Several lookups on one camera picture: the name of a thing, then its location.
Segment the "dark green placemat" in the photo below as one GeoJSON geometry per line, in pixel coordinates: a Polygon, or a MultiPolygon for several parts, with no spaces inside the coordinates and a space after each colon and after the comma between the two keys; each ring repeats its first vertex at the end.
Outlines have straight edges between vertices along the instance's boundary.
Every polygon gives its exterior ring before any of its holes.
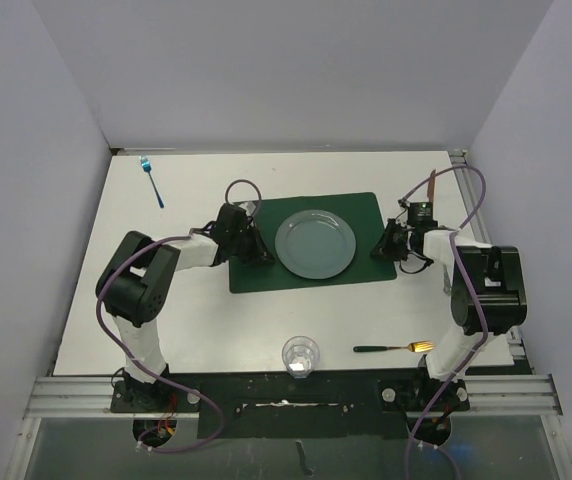
{"type": "Polygon", "coordinates": [[[255,222],[275,262],[243,265],[237,258],[229,260],[229,289],[233,294],[387,281],[397,277],[392,262],[370,257],[385,230],[372,192],[267,199],[262,202],[255,222]],[[341,274],[326,280],[304,279],[290,273],[279,261],[274,246],[276,231],[285,219],[303,210],[334,213],[352,228],[357,250],[352,263],[341,274]]]}

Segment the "grey-blue round plate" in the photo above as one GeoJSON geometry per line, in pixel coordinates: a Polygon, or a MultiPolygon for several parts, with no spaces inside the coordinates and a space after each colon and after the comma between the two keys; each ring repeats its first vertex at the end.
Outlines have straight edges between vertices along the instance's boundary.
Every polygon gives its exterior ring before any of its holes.
{"type": "Polygon", "coordinates": [[[274,246],[279,261],[290,273],[309,280],[326,280],[349,267],[357,241],[352,228],[338,215],[303,210],[282,222],[274,246]]]}

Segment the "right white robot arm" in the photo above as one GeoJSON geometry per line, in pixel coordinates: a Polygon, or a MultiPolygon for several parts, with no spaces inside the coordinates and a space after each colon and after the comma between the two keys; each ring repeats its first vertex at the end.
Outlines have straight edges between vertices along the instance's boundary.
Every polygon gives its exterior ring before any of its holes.
{"type": "Polygon", "coordinates": [[[478,242],[434,220],[411,226],[388,220],[371,256],[401,263],[410,255],[441,265],[450,285],[452,324],[425,356],[427,374],[411,384],[414,402],[432,409],[446,398],[445,383],[461,377],[488,343],[523,324],[527,299],[513,246],[478,242]]]}

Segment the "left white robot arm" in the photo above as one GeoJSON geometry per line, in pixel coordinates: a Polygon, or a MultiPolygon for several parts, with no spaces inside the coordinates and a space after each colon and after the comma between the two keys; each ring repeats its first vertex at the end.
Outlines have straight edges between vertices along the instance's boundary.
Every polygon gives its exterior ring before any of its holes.
{"type": "Polygon", "coordinates": [[[206,226],[157,241],[130,231],[101,274],[95,289],[96,312],[113,318],[119,334],[109,337],[126,356],[125,389],[146,410],[161,409],[170,397],[169,367],[161,352],[157,319],[174,275],[231,259],[252,266],[273,263],[256,223],[260,209],[259,200],[226,202],[206,226]]]}

